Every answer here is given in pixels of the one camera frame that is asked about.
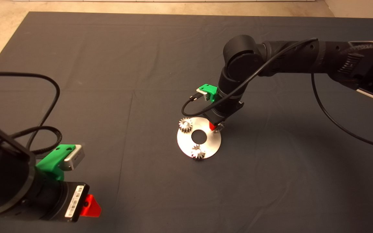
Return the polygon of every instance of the circular metal disc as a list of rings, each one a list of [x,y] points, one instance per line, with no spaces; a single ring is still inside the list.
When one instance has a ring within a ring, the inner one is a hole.
[[[209,121],[203,117],[193,117],[190,118],[192,121],[192,130],[188,133],[183,133],[178,129],[178,134],[176,136],[178,140],[178,146],[185,153],[192,158],[193,147],[196,145],[192,140],[192,133],[196,130],[202,130],[207,135],[207,140],[200,144],[200,150],[205,153],[204,159],[213,156],[221,146],[221,134],[220,132],[214,133],[209,127]]]

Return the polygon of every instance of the gear teeth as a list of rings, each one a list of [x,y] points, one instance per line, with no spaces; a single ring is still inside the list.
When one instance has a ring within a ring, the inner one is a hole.
[[[191,151],[191,156],[195,160],[201,160],[205,157],[205,152],[201,151],[200,145],[196,144]]]
[[[192,121],[190,118],[182,118],[180,121],[179,121],[179,129],[183,132],[183,133],[189,133],[191,130],[192,130]]]

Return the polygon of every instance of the white label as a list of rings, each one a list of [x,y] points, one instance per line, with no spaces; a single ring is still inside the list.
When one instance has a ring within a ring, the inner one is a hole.
[[[84,189],[84,185],[79,185],[76,187],[76,191],[74,191],[73,197],[71,198],[70,205],[68,205],[67,211],[65,212],[64,217],[71,218],[74,215],[74,211],[76,210],[77,203],[79,203],[80,196],[82,195]]]

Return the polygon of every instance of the table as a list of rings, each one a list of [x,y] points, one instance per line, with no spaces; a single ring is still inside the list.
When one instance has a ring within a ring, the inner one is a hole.
[[[373,40],[373,19],[30,12],[0,71],[59,83],[46,124],[86,153],[65,180],[88,183],[103,211],[76,224],[0,219],[0,232],[373,232],[373,146],[323,115],[309,75],[252,81],[210,159],[178,148],[182,104],[217,84],[222,48],[239,34]],[[373,140],[373,99],[326,75],[317,86],[341,124]],[[37,125],[52,97],[44,81],[0,78],[0,128]],[[39,133],[33,147],[52,140]]]

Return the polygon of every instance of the cable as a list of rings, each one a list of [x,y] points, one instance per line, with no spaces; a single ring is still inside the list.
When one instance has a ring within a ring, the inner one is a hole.
[[[344,128],[343,126],[341,126],[335,119],[332,118],[332,116],[330,116],[330,114],[326,111],[326,109],[323,107],[322,105],[322,102],[320,101],[320,98],[317,94],[317,90],[316,90],[316,85],[315,85],[315,74],[311,74],[311,78],[312,78],[312,88],[313,88],[313,93],[315,93],[315,98],[317,100],[317,103],[320,107],[320,109],[323,111],[323,113],[327,116],[327,118],[329,118],[330,121],[333,122],[333,124],[335,124],[337,127],[339,127],[341,130],[345,131],[345,133],[351,135],[352,137],[356,138],[356,139],[359,139],[363,142],[366,142],[366,143],[369,143],[371,145],[373,145],[373,141],[370,141],[368,139],[364,139],[363,137],[360,137],[354,133],[352,133],[351,131],[347,130],[346,128]]]
[[[48,130],[48,131],[53,132],[57,136],[57,141],[56,141],[55,144],[53,144],[51,146],[48,146],[48,147],[45,147],[45,148],[42,148],[42,149],[38,149],[38,150],[32,150],[31,152],[33,152],[35,155],[40,155],[40,154],[43,154],[45,152],[49,152],[49,151],[55,149],[60,144],[61,139],[62,139],[62,134],[61,134],[60,130],[58,130],[54,127],[51,127],[51,126],[31,127],[31,128],[25,129],[23,131],[19,131],[15,134],[11,134],[10,137],[15,139],[15,138],[22,137],[22,136],[25,136],[27,134],[33,133],[33,132],[38,132],[40,130]]]
[[[58,84],[56,83],[56,81],[54,81],[52,78],[50,77],[47,77],[45,75],[40,75],[40,74],[34,74],[34,73],[22,73],[22,72],[0,72],[0,76],[9,76],[9,77],[31,77],[31,78],[41,78],[41,79],[44,79],[46,81],[49,81],[51,84],[53,84],[53,86],[55,87],[56,89],[56,95],[54,96],[54,99],[53,99],[53,102],[51,103],[49,109],[47,110],[47,112],[45,113],[45,115],[43,116],[43,118],[41,119],[40,123],[38,124],[39,127],[43,126],[44,122],[46,121],[46,119],[49,117],[51,111],[53,111],[53,108],[54,106],[56,105],[57,101],[58,101],[58,98],[60,96],[60,87],[58,86]],[[26,148],[27,149],[30,149],[31,147],[31,144],[36,136],[38,131],[34,131],[34,133],[31,135],[31,137],[28,139],[28,142],[27,142],[27,145],[26,145]]]
[[[300,46],[302,44],[306,44],[306,43],[310,43],[312,41],[317,41],[317,38],[310,38],[310,39],[306,39],[306,40],[302,40],[302,41],[299,41],[299,42],[296,42],[292,45],[290,45],[289,47],[286,47],[285,49],[281,50],[280,52],[278,52],[276,55],[274,55],[273,57],[271,57],[268,61],[266,61],[256,72],[254,72],[252,75],[250,75],[250,77],[248,77],[245,81],[243,81],[237,88],[235,88],[232,92],[230,92],[229,94],[227,94],[225,97],[223,97],[222,99],[218,100],[217,102],[213,102],[211,105],[203,108],[203,110],[197,112],[197,113],[194,113],[194,114],[188,114],[185,112],[185,107],[190,103],[190,102],[193,102],[195,99],[193,98],[193,96],[191,96],[187,102],[185,102],[185,104],[182,106],[182,109],[181,109],[181,112],[182,112],[182,115],[184,116],[188,116],[188,117],[196,117],[198,115],[201,115],[203,114],[204,112],[207,112],[211,109],[213,109],[215,106],[223,103],[225,100],[229,99],[230,97],[232,97],[234,95],[234,93],[236,93],[239,89],[241,89],[242,87],[244,87],[245,85],[247,85],[251,80],[253,80],[253,78],[255,78],[257,75],[260,74],[260,72],[263,71],[263,69],[270,65],[272,62],[274,62],[278,57],[280,57],[281,55],[283,55],[284,53],[288,52],[290,49],[294,49],[295,47],[297,46]]]

